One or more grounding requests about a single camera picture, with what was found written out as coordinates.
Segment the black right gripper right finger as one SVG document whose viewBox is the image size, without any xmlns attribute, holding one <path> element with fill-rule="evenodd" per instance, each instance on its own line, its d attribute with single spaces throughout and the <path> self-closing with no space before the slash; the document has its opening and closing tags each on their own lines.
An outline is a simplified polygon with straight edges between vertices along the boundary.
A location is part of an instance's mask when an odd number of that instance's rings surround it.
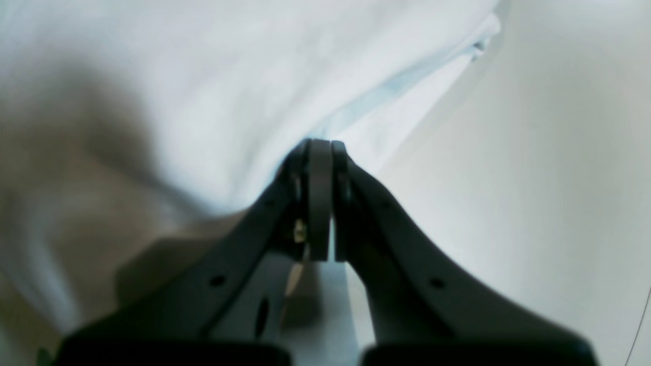
<svg viewBox="0 0 651 366">
<path fill-rule="evenodd" d="M 584 338 L 498 294 L 440 250 L 332 143 L 336 259 L 366 289 L 362 365 L 596 365 Z"/>
</svg>

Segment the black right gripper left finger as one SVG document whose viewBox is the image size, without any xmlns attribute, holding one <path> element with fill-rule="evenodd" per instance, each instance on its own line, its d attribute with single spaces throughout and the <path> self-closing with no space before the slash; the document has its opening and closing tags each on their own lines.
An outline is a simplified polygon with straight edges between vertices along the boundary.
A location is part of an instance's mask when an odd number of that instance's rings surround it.
<svg viewBox="0 0 651 366">
<path fill-rule="evenodd" d="M 58 365 L 291 365 L 275 344 L 291 269 L 327 260 L 332 144 L 310 139 L 248 213 L 161 289 L 66 338 Z"/>
</svg>

